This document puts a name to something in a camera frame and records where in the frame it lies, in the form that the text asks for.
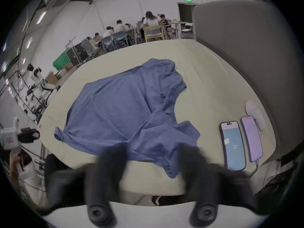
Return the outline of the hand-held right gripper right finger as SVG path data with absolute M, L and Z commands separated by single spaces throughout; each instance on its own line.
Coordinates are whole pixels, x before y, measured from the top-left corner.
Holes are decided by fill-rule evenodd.
M 208 163 L 198 147 L 179 143 L 177 164 L 185 183 L 184 202 L 195 202 L 189 222 L 192 226 L 209 226 L 217 218 L 218 205 L 246 208 L 258 213 L 249 177 Z

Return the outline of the person's left hand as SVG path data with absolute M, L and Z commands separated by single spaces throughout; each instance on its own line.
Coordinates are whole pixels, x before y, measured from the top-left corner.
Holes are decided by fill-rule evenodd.
M 23 157 L 20 155 L 14 156 L 12 152 L 10 152 L 10 163 L 9 170 L 12 176 L 18 177 L 19 171 L 17 165 L 21 167 L 21 172 L 24 171 L 24 162 Z

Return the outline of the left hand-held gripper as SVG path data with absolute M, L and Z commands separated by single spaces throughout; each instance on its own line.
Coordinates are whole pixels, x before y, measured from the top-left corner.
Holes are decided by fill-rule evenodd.
M 9 150 L 13 156 L 17 156 L 21 151 L 23 143 L 33 143 L 40 138 L 40 132 L 34 128 L 19 128 L 19 119 L 15 117 L 13 126 L 4 128 L 0 133 L 1 146 L 4 150 Z

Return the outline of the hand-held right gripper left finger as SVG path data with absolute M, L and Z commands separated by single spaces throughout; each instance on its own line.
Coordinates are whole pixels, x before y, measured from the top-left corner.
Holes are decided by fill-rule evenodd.
M 49 178 L 49 212 L 86 205 L 95 226 L 114 226 L 116 217 L 110 202 L 120 200 L 120 180 L 127 165 L 127 146 L 107 148 L 96 163 L 78 169 L 54 171 Z

